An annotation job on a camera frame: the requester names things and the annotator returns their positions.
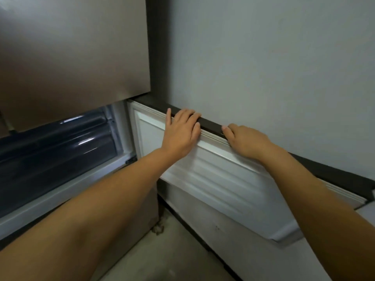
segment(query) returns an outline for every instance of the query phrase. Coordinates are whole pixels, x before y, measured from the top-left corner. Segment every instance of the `human arm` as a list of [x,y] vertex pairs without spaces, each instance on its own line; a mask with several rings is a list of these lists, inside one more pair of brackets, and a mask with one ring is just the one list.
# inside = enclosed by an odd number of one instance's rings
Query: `human arm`
[[0,280],[88,280],[157,179],[196,144],[199,113],[167,111],[161,148],[69,200],[0,252]]
[[375,228],[295,160],[252,128],[223,127],[230,145],[267,169],[333,280],[374,280]]

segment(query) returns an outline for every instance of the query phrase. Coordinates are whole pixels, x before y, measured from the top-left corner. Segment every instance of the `freezer compartment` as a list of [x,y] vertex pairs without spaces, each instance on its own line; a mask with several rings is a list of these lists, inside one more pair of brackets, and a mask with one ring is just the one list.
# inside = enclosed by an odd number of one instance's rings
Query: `freezer compartment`
[[99,109],[0,140],[0,217],[117,155]]

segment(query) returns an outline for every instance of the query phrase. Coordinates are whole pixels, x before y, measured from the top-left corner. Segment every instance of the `gray wall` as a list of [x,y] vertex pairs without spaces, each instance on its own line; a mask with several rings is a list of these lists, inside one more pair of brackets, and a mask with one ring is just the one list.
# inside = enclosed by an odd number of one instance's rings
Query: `gray wall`
[[375,0],[147,1],[155,94],[375,179]]

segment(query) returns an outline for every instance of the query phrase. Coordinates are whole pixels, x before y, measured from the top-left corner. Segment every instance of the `tiled floor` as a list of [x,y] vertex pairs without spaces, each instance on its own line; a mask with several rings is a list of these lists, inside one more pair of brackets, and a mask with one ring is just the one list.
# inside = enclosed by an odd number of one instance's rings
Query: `tiled floor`
[[164,232],[149,232],[101,281],[233,281],[222,263],[164,211]]

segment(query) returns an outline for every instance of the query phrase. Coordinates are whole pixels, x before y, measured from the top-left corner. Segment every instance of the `dark baseboard trim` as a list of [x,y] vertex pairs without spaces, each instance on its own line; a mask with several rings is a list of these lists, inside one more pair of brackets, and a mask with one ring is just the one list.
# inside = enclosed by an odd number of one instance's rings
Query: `dark baseboard trim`
[[221,259],[220,256],[216,252],[212,250],[212,248],[207,245],[207,243],[194,231],[187,222],[158,194],[157,200],[160,205],[166,208],[171,214],[184,226],[184,228],[205,248],[205,250],[212,253],[222,264],[224,269],[232,276],[235,281],[242,281],[242,279],[225,263],[224,260]]
[[[148,93],[136,96],[131,99],[136,101],[137,103],[143,104],[162,113],[166,113],[166,110],[168,108],[171,108],[172,116],[180,111],[179,108],[167,104],[166,102],[163,102]],[[199,118],[198,122],[200,123],[203,130],[226,139],[224,134],[222,133],[220,124],[209,121],[205,118]],[[315,161],[294,154],[291,155],[317,178],[320,178],[342,189],[366,198],[368,202],[374,201],[372,190],[375,189],[375,181],[359,176],[357,174],[317,163]]]

